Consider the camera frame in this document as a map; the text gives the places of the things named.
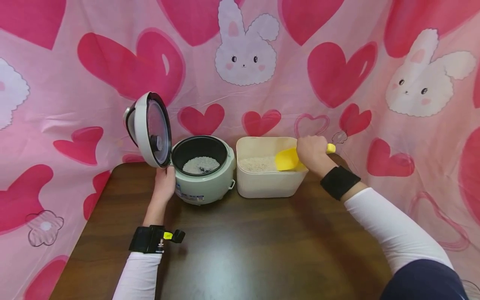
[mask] rice cooker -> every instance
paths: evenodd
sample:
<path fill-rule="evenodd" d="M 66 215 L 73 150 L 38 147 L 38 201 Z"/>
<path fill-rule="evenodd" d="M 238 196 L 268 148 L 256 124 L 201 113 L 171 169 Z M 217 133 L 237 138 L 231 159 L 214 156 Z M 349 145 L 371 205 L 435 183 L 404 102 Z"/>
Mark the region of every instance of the rice cooker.
<path fill-rule="evenodd" d="M 202 205 L 215 202 L 235 185 L 236 167 L 233 149 L 211 135 L 197 135 L 171 146 L 171 130 L 167 108 L 160 96 L 149 92 L 140 97 L 123 116 L 125 127 L 140 149 L 145 161 L 155 168 L 173 165 L 176 170 L 175 193 L 183 201 Z M 211 157 L 219 166 L 192 174 L 183 170 L 189 160 Z"/>

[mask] black wrist strap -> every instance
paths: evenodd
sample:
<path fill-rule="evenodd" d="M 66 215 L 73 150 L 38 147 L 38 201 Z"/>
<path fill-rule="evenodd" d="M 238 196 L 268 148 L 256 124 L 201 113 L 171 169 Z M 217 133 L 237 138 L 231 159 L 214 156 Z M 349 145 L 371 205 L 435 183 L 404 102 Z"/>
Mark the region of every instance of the black wrist strap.
<path fill-rule="evenodd" d="M 328 172 L 320 181 L 320 185 L 330 196 L 340 200 L 358 182 L 360 177 L 340 166 Z"/>
<path fill-rule="evenodd" d="M 163 253 L 164 226 L 138 227 L 128 250 L 141 253 Z"/>
<path fill-rule="evenodd" d="M 163 253 L 163 241 L 181 243 L 184 237 L 185 232 L 178 229 L 171 233 L 160 225 L 140 226 L 135 231 L 128 250 L 141 253 Z"/>

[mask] yellow rice scoop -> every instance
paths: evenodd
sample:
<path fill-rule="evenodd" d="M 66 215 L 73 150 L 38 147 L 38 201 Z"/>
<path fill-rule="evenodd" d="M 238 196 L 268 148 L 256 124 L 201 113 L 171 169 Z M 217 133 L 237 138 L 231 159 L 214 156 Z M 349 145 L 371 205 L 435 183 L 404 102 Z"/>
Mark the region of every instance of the yellow rice scoop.
<path fill-rule="evenodd" d="M 327 145 L 327 154 L 335 153 L 335 145 Z M 280 151 L 275 156 L 276 169 L 279 171 L 288 171 L 297 168 L 298 165 L 301 165 L 299 161 L 299 156 L 297 155 L 296 148 L 290 148 L 287 150 Z"/>

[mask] black wristband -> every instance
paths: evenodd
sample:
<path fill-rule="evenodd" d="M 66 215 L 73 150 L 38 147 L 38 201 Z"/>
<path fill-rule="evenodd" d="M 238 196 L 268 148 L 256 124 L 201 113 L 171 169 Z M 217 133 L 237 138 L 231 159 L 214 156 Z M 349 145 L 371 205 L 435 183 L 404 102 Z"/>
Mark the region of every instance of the black wristband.
<path fill-rule="evenodd" d="M 339 166 L 331 169 L 320 181 L 320 185 L 330 196 L 340 200 L 358 182 L 360 177 Z"/>
<path fill-rule="evenodd" d="M 164 233 L 164 226 L 138 227 L 128 250 L 141 253 L 162 253 L 161 243 Z"/>

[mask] bunny ear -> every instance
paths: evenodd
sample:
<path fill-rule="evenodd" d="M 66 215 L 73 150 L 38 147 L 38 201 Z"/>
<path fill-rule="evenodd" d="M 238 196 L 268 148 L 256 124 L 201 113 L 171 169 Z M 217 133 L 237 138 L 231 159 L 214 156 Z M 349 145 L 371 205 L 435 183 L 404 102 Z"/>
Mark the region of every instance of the bunny ear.
<path fill-rule="evenodd" d="M 436 29 L 425 29 L 413 42 L 406 61 L 413 63 L 429 64 L 433 53 L 438 46 L 438 34 Z"/>
<path fill-rule="evenodd" d="M 221 0 L 218 7 L 218 25 L 222 41 L 228 38 L 244 36 L 243 17 L 234 0 Z"/>
<path fill-rule="evenodd" d="M 280 30 L 280 23 L 271 15 L 264 13 L 258 16 L 248 27 L 247 35 L 258 34 L 262 39 L 274 41 Z"/>
<path fill-rule="evenodd" d="M 432 64 L 439 64 L 445 73 L 454 79 L 464 79 L 475 68 L 477 60 L 467 51 L 458 51 L 437 58 Z"/>

